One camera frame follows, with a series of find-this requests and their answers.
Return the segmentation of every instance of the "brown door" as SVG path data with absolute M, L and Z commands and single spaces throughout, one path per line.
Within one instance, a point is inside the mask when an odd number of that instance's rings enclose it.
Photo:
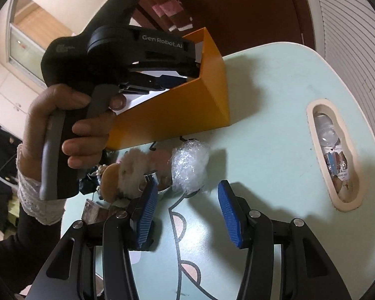
M 315 48 L 307 0 L 180 1 L 193 29 L 207 27 L 222 55 L 279 41 Z

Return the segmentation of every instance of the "orange box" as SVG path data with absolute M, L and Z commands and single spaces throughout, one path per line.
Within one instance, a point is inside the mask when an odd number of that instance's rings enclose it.
M 206 28 L 184 38 L 203 42 L 200 75 L 119 114 L 107 148 L 120 150 L 230 124 L 225 65 Z

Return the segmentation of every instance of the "bubble wrap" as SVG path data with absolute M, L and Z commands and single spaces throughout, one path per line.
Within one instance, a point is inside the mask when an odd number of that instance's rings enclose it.
M 204 186 L 209 146 L 198 140 L 187 140 L 172 151 L 172 183 L 184 193 L 193 193 Z

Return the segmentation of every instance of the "window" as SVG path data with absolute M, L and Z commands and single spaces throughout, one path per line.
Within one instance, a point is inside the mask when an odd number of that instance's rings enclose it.
M 8 27 L 9 62 L 46 87 L 40 62 L 50 43 L 73 33 L 32 0 L 13 0 Z

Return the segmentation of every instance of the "metal screw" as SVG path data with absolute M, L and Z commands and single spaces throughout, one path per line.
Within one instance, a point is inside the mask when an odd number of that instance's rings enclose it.
M 79 228 L 82 228 L 83 225 L 84 225 L 84 222 L 82 220 L 78 220 L 72 224 L 72 228 L 79 229 Z
M 299 218 L 294 219 L 293 223 L 294 223 L 294 225 L 296 227 L 302 227 L 302 226 L 304 226 L 304 221 L 302 219 L 299 219 Z
M 118 219 L 124 219 L 128 216 L 128 213 L 126 211 L 118 211 L 117 212 L 117 218 Z
M 261 213 L 257 211 L 256 209 L 251 209 L 249 212 L 249 216 L 253 219 L 259 218 L 261 216 Z

